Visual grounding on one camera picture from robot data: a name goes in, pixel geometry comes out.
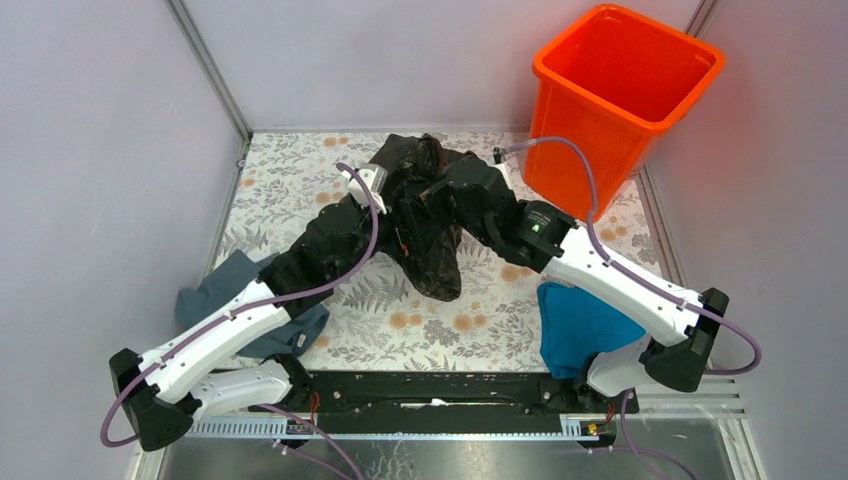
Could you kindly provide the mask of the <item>orange plastic trash bin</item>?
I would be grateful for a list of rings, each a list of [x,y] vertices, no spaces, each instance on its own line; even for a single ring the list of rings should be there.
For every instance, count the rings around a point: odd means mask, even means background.
[[[681,120],[726,63],[716,47],[647,16],[598,5],[539,50],[533,138],[563,137],[579,157],[545,142],[529,149],[523,179],[536,193],[584,220],[611,206],[659,138]]]

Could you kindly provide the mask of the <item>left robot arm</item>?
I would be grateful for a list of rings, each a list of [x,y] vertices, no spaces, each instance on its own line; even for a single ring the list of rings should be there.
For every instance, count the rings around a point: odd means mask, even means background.
[[[373,257],[389,210],[369,189],[322,210],[305,238],[277,255],[239,290],[184,333],[109,360],[115,400],[99,440],[107,448],[133,442],[145,451],[180,439],[210,415],[261,403],[296,411],[309,401],[307,380],[276,364],[217,374],[215,368],[261,336],[320,304]]]

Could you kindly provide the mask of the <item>black trash bag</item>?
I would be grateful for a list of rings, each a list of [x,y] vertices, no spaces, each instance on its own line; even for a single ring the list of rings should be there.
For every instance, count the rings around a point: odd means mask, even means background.
[[[420,294],[443,302],[462,292],[457,261],[462,229],[440,203],[429,205],[424,196],[461,157],[429,134],[390,134],[370,160],[387,171],[380,191],[387,214],[381,218],[379,250],[401,267]]]

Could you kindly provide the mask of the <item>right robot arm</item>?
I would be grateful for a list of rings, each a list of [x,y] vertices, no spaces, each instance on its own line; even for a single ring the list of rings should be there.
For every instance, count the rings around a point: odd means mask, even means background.
[[[706,372],[727,296],[667,282],[615,252],[554,205],[520,200],[506,169],[470,154],[418,194],[439,221],[455,223],[507,262],[570,283],[637,323],[642,339],[593,354],[573,386],[575,402],[597,412],[624,390],[656,384],[693,393]]]

